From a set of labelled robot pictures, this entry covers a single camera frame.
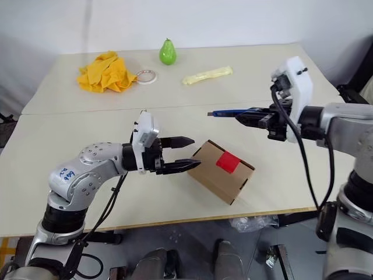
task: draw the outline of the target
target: cardboard box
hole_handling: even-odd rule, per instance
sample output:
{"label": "cardboard box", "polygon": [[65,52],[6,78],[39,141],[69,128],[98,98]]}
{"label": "cardboard box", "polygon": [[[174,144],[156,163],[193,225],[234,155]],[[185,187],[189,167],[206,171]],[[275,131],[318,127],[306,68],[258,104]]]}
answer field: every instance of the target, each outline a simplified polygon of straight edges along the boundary
{"label": "cardboard box", "polygon": [[201,164],[189,170],[189,175],[229,205],[255,170],[211,140],[205,142],[192,158],[199,159]]}

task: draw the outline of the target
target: blue handle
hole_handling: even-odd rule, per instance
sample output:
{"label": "blue handle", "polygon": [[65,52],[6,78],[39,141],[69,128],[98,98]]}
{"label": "blue handle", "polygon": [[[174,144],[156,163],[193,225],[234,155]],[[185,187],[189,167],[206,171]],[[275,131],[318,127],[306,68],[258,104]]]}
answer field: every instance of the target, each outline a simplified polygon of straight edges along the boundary
{"label": "blue handle", "polygon": [[234,118],[239,114],[242,114],[243,112],[247,111],[256,111],[256,109],[241,109],[241,110],[218,110],[218,111],[212,111],[210,116],[213,117],[225,117],[225,118]]}

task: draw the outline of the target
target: white wall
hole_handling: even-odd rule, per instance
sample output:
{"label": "white wall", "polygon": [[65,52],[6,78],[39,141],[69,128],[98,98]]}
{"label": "white wall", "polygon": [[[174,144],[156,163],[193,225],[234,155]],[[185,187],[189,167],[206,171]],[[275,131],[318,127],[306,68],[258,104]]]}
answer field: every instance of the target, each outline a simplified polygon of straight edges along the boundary
{"label": "white wall", "polygon": [[160,48],[166,37],[179,48],[299,41],[345,82],[372,12],[371,0],[0,0],[0,110],[19,112],[57,54]]}

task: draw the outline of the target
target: plastic bag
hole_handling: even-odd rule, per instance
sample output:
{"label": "plastic bag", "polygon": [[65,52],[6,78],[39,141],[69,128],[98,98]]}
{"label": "plastic bag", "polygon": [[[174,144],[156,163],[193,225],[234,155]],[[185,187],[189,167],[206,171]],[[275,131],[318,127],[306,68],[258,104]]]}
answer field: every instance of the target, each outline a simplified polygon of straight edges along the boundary
{"label": "plastic bag", "polygon": [[229,222],[238,232],[254,232],[268,226],[279,226],[277,215],[234,218],[229,219]]}

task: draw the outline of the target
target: wire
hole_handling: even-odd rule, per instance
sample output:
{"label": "wire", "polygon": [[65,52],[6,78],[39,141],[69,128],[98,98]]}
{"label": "wire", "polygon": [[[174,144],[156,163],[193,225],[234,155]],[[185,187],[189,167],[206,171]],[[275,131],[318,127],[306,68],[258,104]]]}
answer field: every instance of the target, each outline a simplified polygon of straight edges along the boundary
{"label": "wire", "polygon": [[9,273],[8,270],[10,268],[9,272],[12,272],[13,269],[18,269],[19,265],[15,261],[8,261],[0,270],[0,280],[4,280],[5,276]]}
{"label": "wire", "polygon": [[319,204],[317,203],[314,188],[312,187],[311,176],[309,175],[307,155],[305,154],[305,149],[304,149],[304,144],[303,144],[303,141],[302,141],[302,137],[301,137],[301,135],[298,131],[297,126],[292,122],[290,117],[285,112],[285,109],[282,107],[279,100],[277,99],[277,96],[276,96],[276,92],[278,90],[277,86],[273,85],[273,86],[270,87],[270,89],[271,89],[271,97],[272,97],[272,100],[273,100],[276,108],[278,109],[281,116],[285,119],[285,122],[289,125],[289,127],[291,128],[291,130],[293,131],[293,133],[295,135],[295,138],[297,139],[297,142],[299,144],[299,148],[301,150],[302,158],[303,158],[303,164],[304,164],[305,174],[306,174],[306,177],[307,177],[309,191],[311,193],[312,200],[314,201],[316,209],[319,210]]}
{"label": "wire", "polygon": [[324,139],[325,139],[325,143],[328,148],[328,151],[329,151],[330,182],[329,182],[328,191],[326,192],[325,197],[320,204],[319,211],[321,211],[322,208],[325,206],[326,202],[328,201],[330,197],[330,194],[332,193],[333,185],[334,185],[334,178],[335,178],[333,144],[328,135],[324,135]]}
{"label": "wire", "polygon": [[96,229],[107,219],[107,217],[110,215],[112,209],[114,208],[114,204],[117,200],[117,196],[119,194],[119,191],[123,185],[123,182],[124,180],[126,179],[127,177],[127,174],[126,173],[125,175],[122,175],[119,180],[118,180],[118,183],[117,183],[117,186],[115,188],[112,188],[112,194],[111,194],[111,197],[105,207],[105,209],[103,210],[103,213],[101,214],[100,218],[98,219],[97,223],[95,224],[95,226],[93,227],[93,229],[91,229],[91,231],[89,233],[87,233],[85,235],[85,237],[82,238],[82,241],[86,241],[89,239],[89,237],[96,231]]}
{"label": "wire", "polygon": [[85,274],[79,272],[78,270],[76,271],[76,274],[78,274],[80,277],[82,277],[84,279],[94,279],[94,278],[99,277],[101,275],[101,273],[103,273],[103,271],[104,271],[104,264],[103,264],[103,262],[99,258],[97,258],[96,256],[91,255],[91,254],[82,254],[82,257],[92,258],[92,259],[96,260],[98,262],[98,264],[100,265],[100,271],[97,274],[92,275],[92,276],[85,275]]}
{"label": "wire", "polygon": [[290,117],[287,115],[285,112],[285,109],[282,107],[280,104],[276,92],[278,91],[277,86],[273,85],[271,86],[271,95],[272,95],[272,100],[275,103],[276,108],[278,109],[279,113],[281,116],[285,119],[285,122],[290,126],[291,130],[293,131],[295,138],[297,139],[297,142],[299,144],[299,148],[301,150],[302,158],[303,158],[303,163],[304,163],[304,169],[305,169],[305,174],[307,177],[307,182],[309,186],[309,191],[312,195],[312,199],[314,200],[314,204],[316,206],[316,209],[318,212],[322,210],[322,208],[325,206],[326,202],[328,201],[330,194],[332,193],[333,186],[334,186],[334,180],[335,180],[335,162],[334,162],[334,150],[333,150],[333,144],[332,141],[330,140],[329,136],[325,134],[323,136],[326,146],[329,151],[329,168],[330,168],[330,180],[329,180],[329,187],[328,190],[324,196],[324,199],[322,200],[320,206],[317,203],[317,199],[315,196],[314,188],[312,187],[312,182],[311,182],[311,176],[309,175],[309,168],[308,168],[308,161],[307,161],[307,155],[305,153],[304,149],[304,144],[302,141],[302,136],[300,135],[297,126],[292,122]]}
{"label": "wire", "polygon": [[[101,214],[100,218],[98,219],[97,223],[95,224],[95,226],[93,227],[93,229],[90,230],[89,233],[87,233],[85,235],[85,237],[83,237],[81,239],[82,242],[86,242],[87,240],[89,240],[89,237],[92,236],[92,234],[96,231],[96,229],[106,220],[106,218],[110,215],[111,211],[113,210],[114,208],[114,205],[115,205],[115,202],[117,201],[117,197],[118,197],[118,194],[119,194],[119,191],[123,185],[123,182],[124,180],[126,179],[127,177],[127,174],[126,173],[125,175],[122,175],[118,182],[117,182],[117,186],[115,188],[112,188],[112,194],[110,196],[110,199],[109,201],[107,202],[107,205],[105,206],[105,209],[103,210],[103,213]],[[82,257],[89,257],[89,258],[92,258],[94,260],[96,260],[99,264],[100,264],[100,272],[96,275],[93,275],[93,276],[89,276],[89,275],[85,275],[85,274],[82,274],[81,272],[79,271],[76,271],[76,274],[78,274],[80,277],[84,278],[84,279],[94,279],[94,278],[97,278],[101,275],[101,273],[103,272],[103,269],[104,269],[104,265],[103,265],[103,262],[96,256],[94,255],[91,255],[91,254],[82,254]]]}

